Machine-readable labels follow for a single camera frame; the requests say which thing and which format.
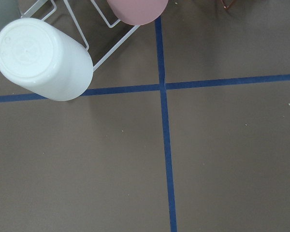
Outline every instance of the floor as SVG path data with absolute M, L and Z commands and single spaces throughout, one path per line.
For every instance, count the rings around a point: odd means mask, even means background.
M 70 3 L 94 63 L 131 28 Z M 290 232 L 290 0 L 169 0 L 72 101 L 0 74 L 5 231 Z

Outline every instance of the blue line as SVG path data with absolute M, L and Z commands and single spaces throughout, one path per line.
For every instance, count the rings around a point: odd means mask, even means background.
M 253 83 L 276 82 L 276 81 L 290 81 L 290 74 L 168 83 L 166 84 L 166 89 L 244 85 L 244 84 L 253 84 Z
M 156 27 L 157 57 L 158 57 L 158 70 L 159 70 L 159 87 L 160 87 L 160 99 L 161 99 L 166 181 L 167 181 L 168 200 L 169 200 L 170 227 L 171 227 L 171 232 L 177 232 L 169 113 L 168 113 L 168 101 L 167 101 L 167 94 L 166 94 L 166 87 L 165 87 L 163 40 L 162 40 L 162 26 L 161 26 L 160 17 L 156 19 L 155 27 Z
M 158 91 L 159 85 L 142 85 L 142 86 L 125 86 L 125 87 L 112 87 L 112 88 L 96 88 L 87 89 L 81 96 L 93 96 L 103 94 L 116 94 L 116 93 L 134 93 L 144 91 Z M 19 102 L 30 100 L 42 100 L 46 99 L 36 93 L 18 94 L 18 95 L 4 95 L 0 96 L 0 102 Z

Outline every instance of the white cup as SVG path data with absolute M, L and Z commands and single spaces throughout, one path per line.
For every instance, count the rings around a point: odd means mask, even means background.
M 56 101 L 68 101 L 89 86 L 88 51 L 53 26 L 34 18 L 13 21 L 0 32 L 0 71 L 15 84 Z
M 0 31 L 5 25 L 19 18 L 17 0 L 0 0 Z

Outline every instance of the pink cup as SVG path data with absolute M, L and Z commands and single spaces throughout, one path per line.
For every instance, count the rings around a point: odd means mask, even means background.
M 124 23 L 144 25 L 164 11 L 168 0 L 107 0 L 114 14 Z

